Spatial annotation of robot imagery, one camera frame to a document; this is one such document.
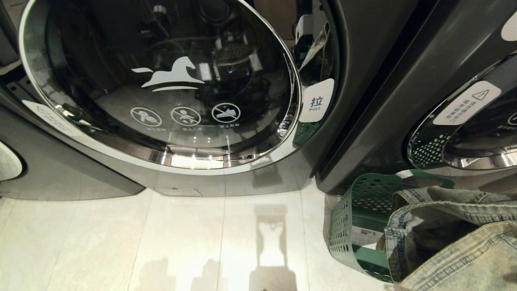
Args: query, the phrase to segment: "floor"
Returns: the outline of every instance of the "floor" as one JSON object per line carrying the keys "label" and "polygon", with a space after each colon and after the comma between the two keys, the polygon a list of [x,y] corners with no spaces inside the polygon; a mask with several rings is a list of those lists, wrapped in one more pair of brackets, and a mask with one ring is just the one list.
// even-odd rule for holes
{"label": "floor", "polygon": [[324,209],[314,183],[228,198],[2,198],[0,291],[398,290],[330,256]]}

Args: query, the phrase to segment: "washing machine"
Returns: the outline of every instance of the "washing machine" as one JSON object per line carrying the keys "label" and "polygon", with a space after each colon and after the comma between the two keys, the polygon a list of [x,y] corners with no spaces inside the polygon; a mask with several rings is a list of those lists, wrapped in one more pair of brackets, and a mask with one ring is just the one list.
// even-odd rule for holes
{"label": "washing machine", "polygon": [[144,187],[63,143],[58,134],[13,94],[24,78],[9,13],[0,9],[0,196],[34,200],[88,200],[135,195]]}
{"label": "washing machine", "polygon": [[31,0],[19,100],[68,143],[166,195],[295,191],[417,6]]}
{"label": "washing machine", "polygon": [[144,189],[4,106],[0,124],[2,197],[74,201],[130,196]]}
{"label": "washing machine", "polygon": [[411,168],[464,177],[467,186],[489,176],[515,181],[517,2],[435,1],[416,30],[325,158],[323,191]]}

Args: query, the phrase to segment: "white horse logo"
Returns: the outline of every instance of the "white horse logo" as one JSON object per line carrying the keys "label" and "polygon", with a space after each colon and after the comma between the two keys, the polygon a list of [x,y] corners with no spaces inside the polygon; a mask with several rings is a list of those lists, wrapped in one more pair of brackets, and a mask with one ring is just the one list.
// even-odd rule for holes
{"label": "white horse logo", "polygon": [[[192,78],[187,72],[187,68],[195,69],[194,64],[190,61],[189,57],[183,56],[177,59],[172,65],[171,71],[156,71],[149,68],[137,68],[131,69],[133,72],[142,73],[142,72],[152,72],[153,76],[151,79],[142,85],[142,88],[163,84],[163,83],[171,83],[171,82],[190,82],[190,83],[200,83],[204,84],[205,82]],[[165,90],[178,90],[178,89],[197,89],[196,87],[190,86],[168,86],[162,87],[158,89],[154,89],[153,92],[156,91],[165,91]]]}

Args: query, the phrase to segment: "denim clothing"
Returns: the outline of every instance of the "denim clothing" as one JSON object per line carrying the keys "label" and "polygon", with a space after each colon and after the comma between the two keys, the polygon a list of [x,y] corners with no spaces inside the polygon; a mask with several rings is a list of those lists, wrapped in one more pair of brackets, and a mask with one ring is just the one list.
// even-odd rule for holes
{"label": "denim clothing", "polygon": [[517,195],[396,192],[385,228],[393,280],[413,291],[517,290]]}

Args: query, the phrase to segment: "plastic basket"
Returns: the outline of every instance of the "plastic basket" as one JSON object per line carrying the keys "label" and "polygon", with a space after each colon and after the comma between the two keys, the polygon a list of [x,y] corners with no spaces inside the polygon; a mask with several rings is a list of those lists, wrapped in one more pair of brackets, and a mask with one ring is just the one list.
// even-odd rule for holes
{"label": "plastic basket", "polygon": [[384,233],[393,193],[416,188],[402,181],[411,176],[441,182],[444,188],[454,187],[451,180],[420,170],[407,170],[395,175],[368,173],[359,176],[332,211],[329,251],[334,259],[378,280],[393,282],[387,254],[354,244],[357,242],[354,231],[357,233],[360,229],[361,233],[368,235]]}

